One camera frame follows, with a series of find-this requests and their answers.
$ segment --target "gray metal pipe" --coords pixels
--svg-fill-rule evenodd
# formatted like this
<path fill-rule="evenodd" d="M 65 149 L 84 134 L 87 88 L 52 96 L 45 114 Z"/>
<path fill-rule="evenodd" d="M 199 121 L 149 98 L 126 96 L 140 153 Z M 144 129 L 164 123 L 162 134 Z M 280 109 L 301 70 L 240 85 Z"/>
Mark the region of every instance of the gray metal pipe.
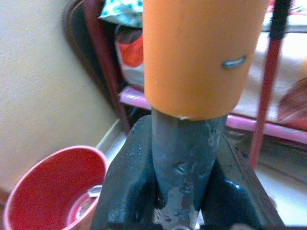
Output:
<path fill-rule="evenodd" d="M 226 118 L 189 121 L 152 110 L 155 212 L 164 229 L 195 228 Z"/>

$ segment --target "white wall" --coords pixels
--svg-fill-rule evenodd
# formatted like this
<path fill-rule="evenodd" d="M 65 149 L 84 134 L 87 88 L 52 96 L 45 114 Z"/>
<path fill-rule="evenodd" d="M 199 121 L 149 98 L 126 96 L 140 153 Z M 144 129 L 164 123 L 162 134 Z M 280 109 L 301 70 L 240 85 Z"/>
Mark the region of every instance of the white wall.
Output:
<path fill-rule="evenodd" d="M 0 7 L 0 188 L 66 146 L 95 146 L 116 120 L 68 46 L 68 0 L 3 0 Z"/>

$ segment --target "green patterned bag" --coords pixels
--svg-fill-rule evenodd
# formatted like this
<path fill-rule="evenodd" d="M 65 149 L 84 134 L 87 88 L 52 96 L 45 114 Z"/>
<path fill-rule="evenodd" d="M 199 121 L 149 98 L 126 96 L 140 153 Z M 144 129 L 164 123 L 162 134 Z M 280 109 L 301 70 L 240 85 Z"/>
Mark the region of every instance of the green patterned bag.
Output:
<path fill-rule="evenodd" d="M 110 23 L 142 28 L 142 0 L 106 0 L 100 19 Z"/>

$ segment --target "red pole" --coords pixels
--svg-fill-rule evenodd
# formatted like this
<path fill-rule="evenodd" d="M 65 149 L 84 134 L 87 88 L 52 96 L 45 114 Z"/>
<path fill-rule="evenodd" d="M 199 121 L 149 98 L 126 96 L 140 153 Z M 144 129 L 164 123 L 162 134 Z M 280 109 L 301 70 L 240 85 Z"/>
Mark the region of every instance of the red pole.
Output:
<path fill-rule="evenodd" d="M 258 118 L 249 155 L 249 165 L 252 167 L 252 169 L 256 168 L 263 141 L 263 128 L 269 103 L 271 101 L 273 83 L 275 80 L 275 73 L 278 66 L 278 58 L 282 43 L 281 40 L 283 39 L 284 30 L 287 23 L 290 3 L 291 0 L 276 0 L 274 5 L 274 13 L 270 31 L 271 39 L 263 75 Z"/>
<path fill-rule="evenodd" d="M 250 148 L 249 164 L 255 169 L 263 141 L 263 128 L 269 103 L 271 101 L 275 73 L 278 66 L 278 57 L 280 53 L 281 40 L 271 40 L 265 64 L 265 71 L 262 82 L 260 105 L 256 129 L 254 131 L 252 144 Z"/>

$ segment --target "red plastic bucket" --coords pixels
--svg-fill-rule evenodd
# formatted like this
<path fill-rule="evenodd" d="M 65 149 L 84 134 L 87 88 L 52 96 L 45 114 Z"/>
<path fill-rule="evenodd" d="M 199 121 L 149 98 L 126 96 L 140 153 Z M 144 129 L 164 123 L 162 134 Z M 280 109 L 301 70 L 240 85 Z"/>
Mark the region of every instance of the red plastic bucket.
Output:
<path fill-rule="evenodd" d="M 11 192 L 5 229 L 89 229 L 98 202 L 91 191 L 102 184 L 107 167 L 104 154 L 88 146 L 62 149 L 43 159 Z"/>

